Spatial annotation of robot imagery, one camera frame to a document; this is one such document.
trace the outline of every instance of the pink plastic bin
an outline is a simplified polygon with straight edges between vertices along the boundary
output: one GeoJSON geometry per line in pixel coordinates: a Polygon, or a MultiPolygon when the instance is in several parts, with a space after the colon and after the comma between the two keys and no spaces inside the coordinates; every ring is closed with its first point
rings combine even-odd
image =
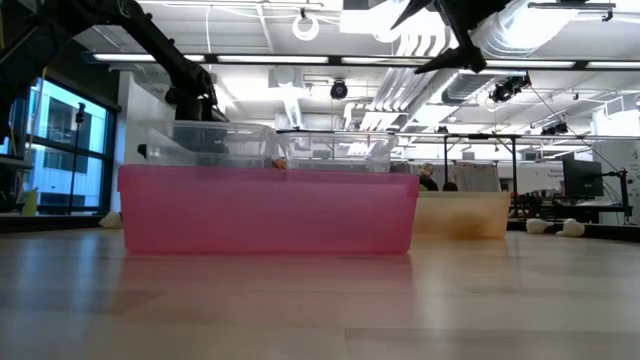
{"type": "Polygon", "coordinates": [[[413,175],[126,165],[119,190],[132,253],[402,254],[413,175]]]}

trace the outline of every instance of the wooden floor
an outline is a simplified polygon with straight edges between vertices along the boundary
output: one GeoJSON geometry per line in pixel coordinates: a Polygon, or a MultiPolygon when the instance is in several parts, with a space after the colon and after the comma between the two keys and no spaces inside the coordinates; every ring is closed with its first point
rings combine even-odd
{"type": "Polygon", "coordinates": [[[121,237],[0,237],[0,359],[640,359],[636,245],[160,258],[121,237]]]}

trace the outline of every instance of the computer monitor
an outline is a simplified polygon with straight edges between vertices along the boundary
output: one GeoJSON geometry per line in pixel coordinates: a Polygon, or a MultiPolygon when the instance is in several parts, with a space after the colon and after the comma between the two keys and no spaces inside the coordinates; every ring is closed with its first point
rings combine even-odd
{"type": "Polygon", "coordinates": [[[565,196],[594,198],[604,196],[602,164],[594,161],[562,160],[565,196]]]}

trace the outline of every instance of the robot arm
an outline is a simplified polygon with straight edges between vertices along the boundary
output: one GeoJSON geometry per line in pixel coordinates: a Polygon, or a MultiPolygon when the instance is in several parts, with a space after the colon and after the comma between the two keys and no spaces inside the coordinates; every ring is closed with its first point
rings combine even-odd
{"type": "Polygon", "coordinates": [[[135,0],[47,0],[0,52],[0,140],[11,105],[74,36],[94,25],[120,25],[167,71],[176,119],[228,121],[217,109],[211,76],[185,57],[135,0]]]}

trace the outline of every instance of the white object on floor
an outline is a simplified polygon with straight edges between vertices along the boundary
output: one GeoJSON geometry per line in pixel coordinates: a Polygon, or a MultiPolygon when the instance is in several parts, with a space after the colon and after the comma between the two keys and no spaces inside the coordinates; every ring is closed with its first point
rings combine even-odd
{"type": "Polygon", "coordinates": [[[551,225],[553,225],[553,223],[548,221],[529,219],[527,220],[527,232],[529,234],[542,234],[551,225]]]}
{"type": "Polygon", "coordinates": [[[584,235],[584,230],[584,224],[577,222],[575,219],[567,219],[564,221],[562,231],[558,231],[556,235],[580,237],[584,235]]]}
{"type": "Polygon", "coordinates": [[[111,211],[100,220],[100,226],[105,229],[122,229],[122,216],[119,212],[111,211]]]}

